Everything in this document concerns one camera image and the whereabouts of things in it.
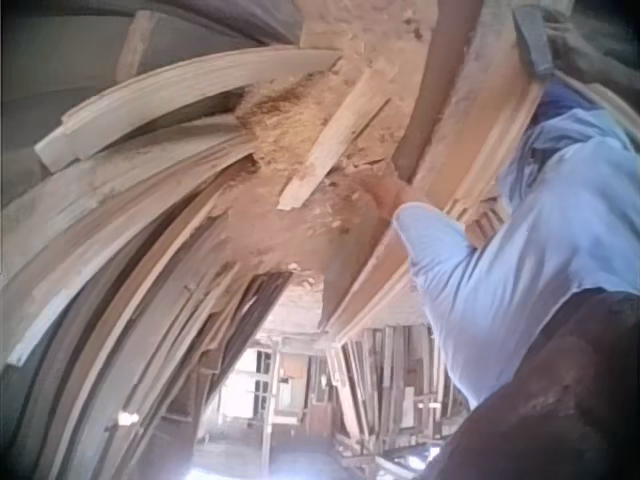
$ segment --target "wood scrap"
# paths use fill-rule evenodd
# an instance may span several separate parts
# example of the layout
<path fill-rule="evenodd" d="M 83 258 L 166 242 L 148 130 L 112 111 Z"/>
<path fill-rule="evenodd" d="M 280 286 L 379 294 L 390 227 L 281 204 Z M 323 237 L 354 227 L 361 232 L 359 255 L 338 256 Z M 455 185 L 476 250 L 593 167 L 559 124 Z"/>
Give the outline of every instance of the wood scrap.
<path fill-rule="evenodd" d="M 2 281 L 109 198 L 241 132 L 231 115 L 205 118 L 129 140 L 47 178 L 2 211 Z"/>
<path fill-rule="evenodd" d="M 208 55 L 154 70 L 78 105 L 62 125 L 36 146 L 51 171 L 74 158 L 87 159 L 105 146 L 165 113 L 217 93 L 274 77 L 331 66 L 327 50 L 265 47 Z"/>
<path fill-rule="evenodd" d="M 136 12 L 116 64 L 116 82 L 124 82 L 138 74 L 140 61 L 147 49 L 151 30 L 157 18 L 158 14 L 150 10 Z"/>
<path fill-rule="evenodd" d="M 381 70 L 367 69 L 324 128 L 305 164 L 280 195 L 278 209 L 300 208 L 389 99 Z"/>
<path fill-rule="evenodd" d="M 105 202 L 50 242 L 2 291 L 2 365 L 23 363 L 73 296 L 129 239 L 252 148 L 250 137 L 240 134 L 185 159 Z"/>
<path fill-rule="evenodd" d="M 461 221 L 513 155 L 542 94 L 519 60 L 511 18 L 518 3 L 484 2 L 467 60 L 413 181 Z M 565 12 L 572 4 L 554 3 Z M 332 339 L 346 341 L 408 281 L 406 252 L 389 229 L 329 321 Z"/>

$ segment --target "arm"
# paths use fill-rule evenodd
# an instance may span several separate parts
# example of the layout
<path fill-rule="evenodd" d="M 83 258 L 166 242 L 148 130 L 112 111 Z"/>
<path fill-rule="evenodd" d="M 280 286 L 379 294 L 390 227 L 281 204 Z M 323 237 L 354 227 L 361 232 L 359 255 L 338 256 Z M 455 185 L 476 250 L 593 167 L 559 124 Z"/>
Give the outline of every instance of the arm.
<path fill-rule="evenodd" d="M 609 58 L 580 35 L 568 17 L 545 10 L 549 43 L 556 67 L 585 83 L 599 83 L 640 110 L 640 72 Z"/>

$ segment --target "broken wood piece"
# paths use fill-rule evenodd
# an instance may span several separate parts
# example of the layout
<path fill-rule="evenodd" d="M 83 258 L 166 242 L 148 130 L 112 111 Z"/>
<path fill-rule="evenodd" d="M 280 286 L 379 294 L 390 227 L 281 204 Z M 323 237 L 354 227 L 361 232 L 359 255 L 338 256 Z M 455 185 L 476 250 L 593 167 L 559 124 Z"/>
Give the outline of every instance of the broken wood piece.
<path fill-rule="evenodd" d="M 109 198 L 241 134 L 232 115 L 204 118 L 134 138 L 47 178 L 2 211 L 3 285 Z"/>
<path fill-rule="evenodd" d="M 109 304 L 69 374 L 40 458 L 40 471 L 58 470 L 76 419 L 121 332 L 178 249 L 207 218 L 218 192 L 237 170 L 231 168 L 221 174 L 182 212 L 151 247 Z"/>
<path fill-rule="evenodd" d="M 384 73 L 367 69 L 324 128 L 309 158 L 280 195 L 279 210 L 300 208 L 389 99 Z"/>
<path fill-rule="evenodd" d="M 69 110 L 62 126 L 36 144 L 35 150 L 55 172 L 165 113 L 252 83 L 324 70 L 337 58 L 333 51 L 277 46 L 206 55 L 153 70 Z M 67 148 L 51 148 L 50 137 L 58 138 L 60 129 Z"/>
<path fill-rule="evenodd" d="M 138 74 L 140 61 L 147 49 L 157 18 L 158 14 L 150 10 L 136 12 L 116 64 L 116 82 L 124 82 Z"/>
<path fill-rule="evenodd" d="M 21 365 L 73 296 L 140 230 L 252 151 L 251 137 L 236 135 L 110 199 L 58 235 L 2 290 L 2 365 Z"/>

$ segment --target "light blue shirt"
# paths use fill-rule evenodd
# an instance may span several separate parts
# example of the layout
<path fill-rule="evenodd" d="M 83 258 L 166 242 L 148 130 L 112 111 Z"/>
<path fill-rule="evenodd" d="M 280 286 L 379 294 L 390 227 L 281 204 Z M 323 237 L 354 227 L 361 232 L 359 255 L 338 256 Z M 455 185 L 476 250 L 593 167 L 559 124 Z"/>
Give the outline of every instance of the light blue shirt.
<path fill-rule="evenodd" d="M 553 148 L 543 168 L 531 160 Z M 640 294 L 639 165 L 605 112 L 572 110 L 523 139 L 500 179 L 512 217 L 482 249 L 431 206 L 395 213 L 447 369 L 472 408 L 513 378 L 573 293 Z"/>

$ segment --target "lumber stack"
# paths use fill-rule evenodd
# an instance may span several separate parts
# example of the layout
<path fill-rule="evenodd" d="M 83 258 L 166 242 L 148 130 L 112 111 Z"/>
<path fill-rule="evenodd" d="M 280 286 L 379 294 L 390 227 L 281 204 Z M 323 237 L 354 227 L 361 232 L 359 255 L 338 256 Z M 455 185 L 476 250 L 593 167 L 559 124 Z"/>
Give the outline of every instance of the lumber stack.
<path fill-rule="evenodd" d="M 455 389 L 426 326 L 365 329 L 327 359 L 346 433 L 336 436 L 344 465 L 366 470 L 376 456 L 441 441 Z"/>
<path fill-rule="evenodd" d="M 209 153 L 213 161 L 216 151 Z M 17 472 L 34 478 L 120 478 L 130 473 L 164 416 L 175 419 L 179 407 L 172 402 L 179 404 L 184 395 L 192 400 L 183 401 L 191 406 L 182 409 L 188 412 L 183 416 L 197 430 L 204 402 L 290 275 L 256 276 L 253 267 L 238 264 L 227 251 L 224 216 L 210 216 L 221 188 L 241 169 L 228 168 L 151 217 L 54 319 L 31 390 L 16 412 L 21 420 L 10 457 Z M 143 191 L 162 185 L 162 179 L 169 182 L 166 172 L 142 182 Z M 129 193 L 114 198 L 129 199 Z M 72 244 L 82 248 L 80 240 Z"/>
<path fill-rule="evenodd" d="M 2 212 L 0 447 L 18 475 L 125 478 L 167 429 L 190 458 L 202 406 L 290 273 L 240 264 L 211 216 L 254 149 L 232 116 L 133 130 L 336 58 L 266 47 L 125 75 L 39 144 L 53 175 Z"/>

